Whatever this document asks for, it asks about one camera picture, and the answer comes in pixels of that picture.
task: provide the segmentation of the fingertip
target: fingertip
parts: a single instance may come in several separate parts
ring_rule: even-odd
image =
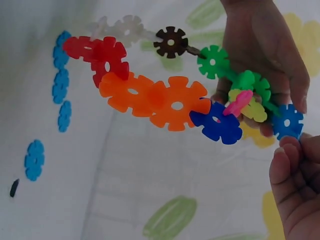
[[[228,97],[228,94],[226,94],[225,92],[217,90],[215,94],[211,96],[210,99],[212,103],[218,102],[222,105],[225,105],[228,102],[229,97]]]
[[[271,138],[274,135],[274,130],[270,123],[264,122],[260,125],[260,133],[266,138]]]

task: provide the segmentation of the red toy piece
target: red toy piece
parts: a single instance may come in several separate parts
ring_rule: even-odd
[[[84,62],[91,63],[91,70],[96,72],[93,81],[97,88],[102,77],[109,72],[115,73],[122,80],[128,80],[129,63],[122,62],[122,58],[127,56],[127,51],[113,36],[106,36],[103,41],[90,41],[88,36],[71,37],[65,41],[63,50],[71,58],[83,57]],[[107,62],[110,66],[109,71],[105,68]]]

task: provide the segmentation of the toy piece center hole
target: toy piece center hole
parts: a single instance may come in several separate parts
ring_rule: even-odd
[[[174,110],[181,110],[183,107],[184,107],[184,105],[179,101],[176,101],[176,102],[172,103],[172,105],[171,105],[171,108]]]
[[[173,46],[175,44],[175,40],[173,40],[173,39],[169,39],[168,40],[168,45],[169,46]]]
[[[290,120],[289,119],[284,120],[284,126],[289,127],[289,125],[290,125]]]
[[[213,116],[213,117],[212,117],[212,119],[213,119],[213,121],[215,121],[215,122],[217,122],[217,123],[220,123],[219,118],[217,118],[217,117]]]
[[[129,88],[128,92],[131,94],[134,94],[134,95],[138,94],[138,92],[136,90],[134,90],[133,88]]]
[[[211,65],[211,66],[214,66],[214,65],[216,65],[216,60],[214,60],[214,59],[211,59],[211,60],[210,60],[210,65]]]
[[[109,64],[109,62],[106,62],[106,63],[105,63],[104,68],[105,68],[105,70],[106,70],[107,72],[110,71],[110,64]]]

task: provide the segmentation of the interlocking toy piece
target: interlocking toy piece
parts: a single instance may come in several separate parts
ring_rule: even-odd
[[[55,75],[52,86],[52,97],[55,104],[61,104],[68,93],[69,72],[66,69],[60,69]]]
[[[70,101],[64,101],[60,107],[58,117],[58,128],[60,133],[64,133],[68,130],[72,115],[72,108]]]
[[[233,114],[236,117],[239,117],[242,109],[250,103],[254,93],[251,90],[239,91],[240,93],[236,96],[235,101],[231,102],[229,106],[226,107],[223,111],[223,115]]]
[[[234,102],[237,99],[237,96],[241,93],[240,89],[232,89],[229,91],[229,100]],[[263,123],[267,119],[267,113],[265,108],[259,103],[256,102],[254,97],[251,98],[248,105],[242,108],[241,113],[249,119],[253,119],[258,123]]]
[[[268,80],[261,77],[259,73],[254,72],[253,91],[261,97],[262,105],[264,106],[270,100],[271,91]]]
[[[233,115],[224,115],[225,106],[215,102],[211,105],[208,114],[191,111],[190,118],[195,126],[204,126],[202,133],[213,141],[218,141],[220,138],[223,144],[235,144],[242,137],[242,129],[239,127],[238,119]]]
[[[91,33],[90,41],[103,38],[106,28],[108,27],[107,17],[102,16],[98,22],[91,22],[87,26],[87,30]]]
[[[99,61],[100,55],[94,51],[98,46],[103,44],[103,41],[95,39],[90,41],[89,36],[75,36],[68,38],[63,44],[63,50],[73,59],[83,57],[84,62],[94,63]]]
[[[205,57],[197,58],[197,64],[200,65],[199,71],[202,75],[206,75],[208,79],[216,79],[225,77],[229,71],[230,62],[228,54],[217,45],[211,45],[201,50],[201,55]]]
[[[181,56],[188,46],[188,39],[184,38],[186,33],[182,29],[175,31],[174,26],[167,26],[166,32],[161,29],[155,35],[162,39],[162,42],[154,42],[153,46],[159,49],[156,51],[160,56],[164,56],[168,59],[174,59],[176,54]]]
[[[190,87],[185,76],[172,76],[168,79],[169,87],[163,81],[156,82],[149,90],[148,99],[154,115],[150,116],[150,122],[158,128],[164,128],[168,123],[168,130],[172,132],[184,131],[185,123],[190,128],[194,127],[189,113],[197,111],[207,114],[211,101],[207,98],[207,90],[198,81],[194,81]],[[174,109],[172,105],[180,103],[181,109]]]
[[[121,80],[113,72],[103,76],[99,84],[99,91],[103,98],[108,99],[108,104],[121,113],[132,108],[135,117],[150,117],[153,111],[147,102],[147,95],[153,81],[145,76],[135,77],[133,72],[129,73],[127,81]]]
[[[45,147],[38,139],[30,143],[24,158],[25,175],[30,181],[36,181],[42,173],[45,164]]]
[[[299,121],[304,119],[304,115],[298,112],[293,104],[281,105],[279,112],[281,116],[272,117],[273,133],[278,134],[276,138],[280,140],[284,136],[292,136],[299,139],[304,126]]]
[[[122,21],[118,20],[113,26],[106,27],[106,32],[114,36],[125,48],[130,48],[132,43],[137,43],[144,30],[141,18],[134,15],[126,15]]]
[[[93,82],[97,88],[99,88],[99,84],[104,75],[109,72],[115,73],[120,79],[127,80],[129,77],[129,63],[127,61],[110,61],[109,62],[110,69],[106,70],[106,62],[93,62],[91,63],[91,70],[95,71],[95,75],[93,75]]]
[[[53,65],[59,70],[63,69],[69,61],[69,56],[63,50],[63,44],[70,37],[69,32],[63,31],[56,39],[56,46],[53,48]]]
[[[240,73],[232,83],[231,89],[254,90],[255,75],[252,71],[246,70]]]
[[[57,46],[62,47],[65,41],[71,38],[71,34],[68,31],[63,31],[58,38],[56,39],[55,43]]]

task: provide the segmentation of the fingernail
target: fingernail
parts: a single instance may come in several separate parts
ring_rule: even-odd
[[[306,114],[307,113],[307,96],[304,96],[303,99],[302,99],[302,110],[303,110],[303,114]]]
[[[274,151],[274,154],[277,154],[277,153],[284,153],[285,150],[282,148],[282,147],[278,147],[275,151]]]

